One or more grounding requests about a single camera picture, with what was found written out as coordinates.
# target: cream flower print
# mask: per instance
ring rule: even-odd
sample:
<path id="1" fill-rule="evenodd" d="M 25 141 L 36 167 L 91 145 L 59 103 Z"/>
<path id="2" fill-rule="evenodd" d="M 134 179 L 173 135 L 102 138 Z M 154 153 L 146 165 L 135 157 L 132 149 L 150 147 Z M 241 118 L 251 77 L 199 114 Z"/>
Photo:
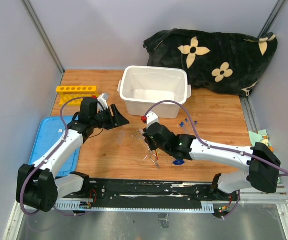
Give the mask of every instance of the cream flower print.
<path id="1" fill-rule="evenodd" d="M 197 37 L 195 36 L 190 40 L 190 45 L 183 45 L 183 46 L 178 47 L 178 50 L 180 50 L 182 54 L 185 54 L 185 55 L 188 54 L 187 59 L 186 59 L 186 64 L 187 64 L 188 69 L 193 65 L 196 55 L 203 56 L 205 54 L 208 54 L 211 51 L 207 47 L 204 47 L 204 46 L 198 47 L 198 45 L 199 45 L 199 41 Z"/>
<path id="2" fill-rule="evenodd" d="M 225 78 L 232 76 L 233 70 L 229 69 L 230 65 L 228 62 L 224 62 L 220 68 L 216 68 L 212 71 L 212 76 L 215 77 L 215 82 L 220 82 Z"/>
<path id="3" fill-rule="evenodd" d="M 258 42 L 260 53 L 262 54 L 262 56 L 264 56 L 264 54 L 266 53 L 266 50 L 268 49 L 268 42 L 273 41 L 275 38 L 276 36 L 275 34 L 273 34 L 273 36 L 271 36 L 270 39 L 268 37 L 265 37 L 265 38 L 260 38 L 259 41 L 253 41 L 253 40 L 248 40 L 248 39 L 244 39 L 244 41 L 251 42 L 251 43 Z"/>
<path id="4" fill-rule="evenodd" d="M 258 83 L 259 81 L 256 81 L 254 84 L 252 84 L 251 86 L 248 86 L 246 88 L 242 88 L 242 91 L 244 91 L 246 93 L 246 97 L 248 97 L 250 95 L 250 91 L 255 87 L 255 85 Z"/>

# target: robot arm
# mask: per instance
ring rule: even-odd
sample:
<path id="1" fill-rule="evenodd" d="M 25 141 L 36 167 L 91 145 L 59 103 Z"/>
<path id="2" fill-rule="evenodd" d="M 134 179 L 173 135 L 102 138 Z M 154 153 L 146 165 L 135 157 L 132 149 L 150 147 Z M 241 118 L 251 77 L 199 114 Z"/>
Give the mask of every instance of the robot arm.
<path id="1" fill-rule="evenodd" d="M 250 187 L 265 193 L 276 192 L 279 171 L 244 154 L 252 154 L 280 166 L 281 162 L 265 144 L 257 143 L 255 147 L 241 147 L 203 140 L 207 144 L 205 145 L 193 135 L 175 135 L 159 123 L 158 116 L 153 112 L 146 117 L 147 128 L 144 129 L 143 136 L 150 150 L 161 149 L 176 160 L 208 160 L 239 169 L 229 174 L 217 174 L 212 183 L 214 192 L 231 194 Z M 239 150 L 241 153 L 213 147 Z"/>
<path id="2" fill-rule="evenodd" d="M 111 109 L 109 108 L 106 102 L 107 98 L 107 93 L 102 94 L 97 99 L 92 97 L 84 98 L 80 105 L 80 112 L 77 112 L 72 121 L 67 125 L 68 132 L 66 139 L 64 139 L 64 132 L 58 142 L 44 156 L 32 165 L 23 164 L 20 167 L 16 190 L 16 201 L 18 203 L 20 202 L 21 189 L 28 175 L 36 166 L 45 161 L 46 157 L 62 140 L 65 140 L 64 143 L 30 179 L 25 188 L 23 203 L 37 210 L 48 212 L 59 198 L 71 193 L 80 193 L 81 197 L 85 197 L 83 194 L 90 193 L 88 189 L 88 175 L 72 172 L 66 177 L 55 178 L 69 156 L 86 142 L 93 134 L 95 128 L 110 130 L 130 123 L 120 114 L 114 104 L 110 106 Z"/>

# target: blue plastic tray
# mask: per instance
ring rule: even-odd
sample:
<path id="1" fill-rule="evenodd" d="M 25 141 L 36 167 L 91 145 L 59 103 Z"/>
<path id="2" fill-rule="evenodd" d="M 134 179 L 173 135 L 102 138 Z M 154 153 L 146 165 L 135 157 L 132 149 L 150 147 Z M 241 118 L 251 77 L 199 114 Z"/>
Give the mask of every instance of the blue plastic tray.
<path id="1" fill-rule="evenodd" d="M 72 121 L 73 116 L 64 116 L 68 124 Z M 64 125 L 59 116 L 46 117 L 40 123 L 35 144 L 28 164 L 33 164 L 40 159 L 50 148 L 56 144 L 65 131 Z M 57 177 L 64 177 L 74 172 L 78 166 L 80 147 L 67 159 L 59 170 Z"/>

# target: metal floor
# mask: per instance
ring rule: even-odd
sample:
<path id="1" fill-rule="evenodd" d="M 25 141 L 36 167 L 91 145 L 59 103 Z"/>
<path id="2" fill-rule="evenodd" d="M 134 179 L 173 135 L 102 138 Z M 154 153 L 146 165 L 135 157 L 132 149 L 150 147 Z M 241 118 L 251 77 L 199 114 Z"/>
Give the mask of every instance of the metal floor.
<path id="1" fill-rule="evenodd" d="M 168 228 L 153 212 L 90 212 L 65 217 L 55 211 L 25 216 L 18 240 L 285 240 L 274 204 L 240 205 L 226 220 L 206 213 L 170 213 Z"/>

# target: wooden surface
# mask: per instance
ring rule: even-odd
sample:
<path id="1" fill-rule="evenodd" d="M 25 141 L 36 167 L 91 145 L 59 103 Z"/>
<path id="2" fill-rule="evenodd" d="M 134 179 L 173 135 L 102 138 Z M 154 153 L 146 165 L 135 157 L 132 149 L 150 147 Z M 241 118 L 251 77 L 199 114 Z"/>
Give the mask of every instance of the wooden surface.
<path id="1" fill-rule="evenodd" d="M 117 70 L 67 70 L 61 85 L 97 85 L 98 93 L 109 94 L 108 104 L 116 104 L 120 113 L 130 124 L 104 132 L 89 139 L 79 155 L 77 171 L 97 178 L 151 179 L 178 181 L 211 182 L 215 174 L 230 173 L 235 168 L 204 160 L 189 161 L 175 166 L 172 158 L 160 151 L 160 169 L 145 158 L 148 149 L 142 139 L 137 139 L 135 131 L 145 128 L 140 116 L 128 114 L 124 101 L 117 91 L 119 80 L 124 71 Z M 52 115 L 60 114 L 60 97 L 57 96 Z M 192 96 L 185 104 L 194 121 L 198 121 L 197 131 L 208 141 L 235 146 L 249 146 L 250 140 L 238 96 L 216 94 L 207 89 L 193 89 Z M 63 112 L 73 115 L 79 107 L 68 106 Z M 187 118 L 180 110 L 176 119 L 160 119 L 175 134 L 184 131 L 177 124 Z M 193 130 L 187 125 L 190 134 Z M 117 138 L 125 131 L 122 143 Z"/>

